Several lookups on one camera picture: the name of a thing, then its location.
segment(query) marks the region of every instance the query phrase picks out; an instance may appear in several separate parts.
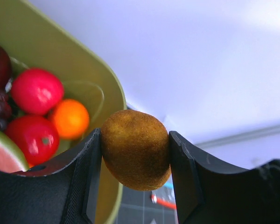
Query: floor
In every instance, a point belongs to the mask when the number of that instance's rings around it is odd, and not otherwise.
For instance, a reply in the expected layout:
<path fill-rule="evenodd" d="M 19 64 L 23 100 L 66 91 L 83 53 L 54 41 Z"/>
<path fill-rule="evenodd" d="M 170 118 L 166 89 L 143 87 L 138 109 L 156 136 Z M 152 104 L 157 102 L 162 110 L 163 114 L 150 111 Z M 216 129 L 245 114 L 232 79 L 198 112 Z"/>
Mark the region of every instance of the floor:
<path fill-rule="evenodd" d="M 114 224 L 174 224 L 174 210 L 152 203 L 151 191 L 123 188 L 118 216 Z"/>

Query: plastic bin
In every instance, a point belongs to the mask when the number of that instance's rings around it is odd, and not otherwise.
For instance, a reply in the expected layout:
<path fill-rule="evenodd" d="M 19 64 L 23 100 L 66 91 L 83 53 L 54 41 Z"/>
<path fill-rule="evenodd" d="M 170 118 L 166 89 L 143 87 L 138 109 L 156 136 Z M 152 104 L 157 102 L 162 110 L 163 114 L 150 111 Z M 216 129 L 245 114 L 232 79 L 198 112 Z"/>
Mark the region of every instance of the plastic bin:
<path fill-rule="evenodd" d="M 0 45 L 29 67 L 53 72 L 65 83 L 66 97 L 84 103 L 90 133 L 112 113 L 126 109 L 122 87 L 112 70 L 93 52 L 67 34 L 25 0 L 0 0 Z M 64 144 L 62 150 L 75 143 Z M 112 224 L 119 209 L 122 185 L 102 162 L 96 224 Z"/>

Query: orange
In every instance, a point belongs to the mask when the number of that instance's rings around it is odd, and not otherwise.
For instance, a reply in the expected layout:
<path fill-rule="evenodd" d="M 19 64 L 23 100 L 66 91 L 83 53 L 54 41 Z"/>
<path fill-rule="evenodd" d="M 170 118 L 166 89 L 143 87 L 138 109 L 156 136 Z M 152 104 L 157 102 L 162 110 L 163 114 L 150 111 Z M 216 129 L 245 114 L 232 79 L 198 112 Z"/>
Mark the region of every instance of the orange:
<path fill-rule="evenodd" d="M 74 99 L 64 99 L 53 109 L 49 120 L 63 139 L 77 139 L 87 130 L 90 117 L 87 109 Z"/>

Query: kiwi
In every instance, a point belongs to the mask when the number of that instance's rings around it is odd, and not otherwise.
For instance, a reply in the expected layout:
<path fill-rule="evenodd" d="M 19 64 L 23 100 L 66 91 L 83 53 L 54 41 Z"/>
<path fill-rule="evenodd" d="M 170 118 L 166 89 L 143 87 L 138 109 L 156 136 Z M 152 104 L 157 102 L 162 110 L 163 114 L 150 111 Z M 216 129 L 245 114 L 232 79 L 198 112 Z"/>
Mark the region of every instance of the kiwi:
<path fill-rule="evenodd" d="M 122 110 L 101 127 L 101 151 L 112 175 L 134 190 L 156 190 L 168 180 L 169 138 L 155 117 Z"/>

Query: watermelon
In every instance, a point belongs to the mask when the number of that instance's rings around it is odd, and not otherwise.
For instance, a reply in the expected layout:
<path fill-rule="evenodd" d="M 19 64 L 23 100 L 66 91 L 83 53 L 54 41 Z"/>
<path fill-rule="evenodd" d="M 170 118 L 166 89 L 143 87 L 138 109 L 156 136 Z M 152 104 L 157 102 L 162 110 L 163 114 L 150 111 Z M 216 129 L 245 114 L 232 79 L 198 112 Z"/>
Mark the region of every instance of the watermelon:
<path fill-rule="evenodd" d="M 13 173 L 27 171 L 29 165 L 23 152 L 3 132 L 0 131 L 0 171 Z"/>

